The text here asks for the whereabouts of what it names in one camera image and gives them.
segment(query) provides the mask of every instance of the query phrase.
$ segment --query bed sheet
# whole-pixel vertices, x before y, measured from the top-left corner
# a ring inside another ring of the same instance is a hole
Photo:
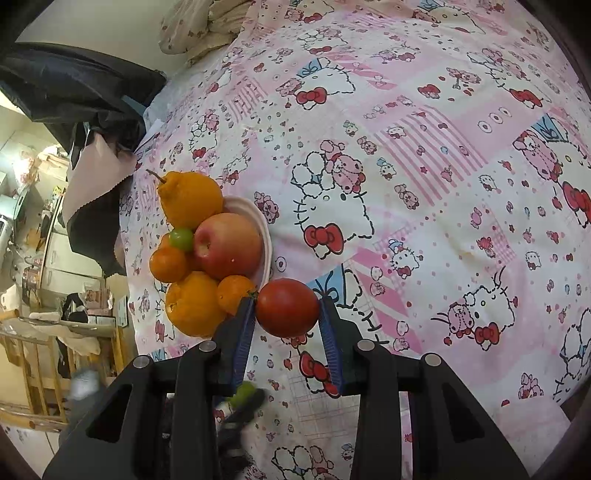
[[[591,104],[546,30],[513,0],[260,0],[201,65],[121,201],[140,353],[200,341],[148,268],[168,226],[146,169],[201,171],[261,209],[275,278],[392,352],[442,355],[535,470],[591,365]],[[245,478],[348,478],[359,399],[330,382],[318,328],[257,327],[246,370],[269,401]]]

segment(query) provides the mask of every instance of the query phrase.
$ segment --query green lime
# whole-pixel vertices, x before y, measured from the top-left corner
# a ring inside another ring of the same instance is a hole
[[[175,228],[168,237],[170,246],[184,252],[193,250],[193,232],[188,228]]]
[[[229,403],[230,406],[236,410],[240,405],[242,405],[248,397],[250,397],[256,391],[256,387],[253,383],[245,381],[242,382],[240,387],[236,389],[236,393],[234,396],[230,398]]]

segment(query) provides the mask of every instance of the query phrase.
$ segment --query apple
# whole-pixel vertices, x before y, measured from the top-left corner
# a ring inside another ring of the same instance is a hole
[[[261,261],[262,238],[246,217],[218,213],[195,230],[193,252],[203,271],[212,278],[251,277]]]

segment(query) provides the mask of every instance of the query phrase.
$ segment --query bowl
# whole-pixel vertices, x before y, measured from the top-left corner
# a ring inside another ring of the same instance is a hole
[[[223,211],[230,213],[237,213],[243,217],[248,218],[255,226],[262,237],[262,255],[256,273],[251,277],[251,280],[260,290],[266,283],[269,282],[269,275],[271,274],[271,259],[273,253],[273,246],[271,244],[271,235],[269,234],[269,227],[267,220],[250,200],[241,197],[227,196],[223,198]]]

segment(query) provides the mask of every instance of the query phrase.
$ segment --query cabinet door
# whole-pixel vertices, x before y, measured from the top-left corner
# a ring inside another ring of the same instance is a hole
[[[100,265],[91,258],[74,253],[67,236],[53,232],[49,238],[46,266],[64,272],[102,277]]]
[[[84,287],[100,288],[97,278],[82,277],[52,268],[44,268],[41,278],[41,289],[68,295],[84,291]]]

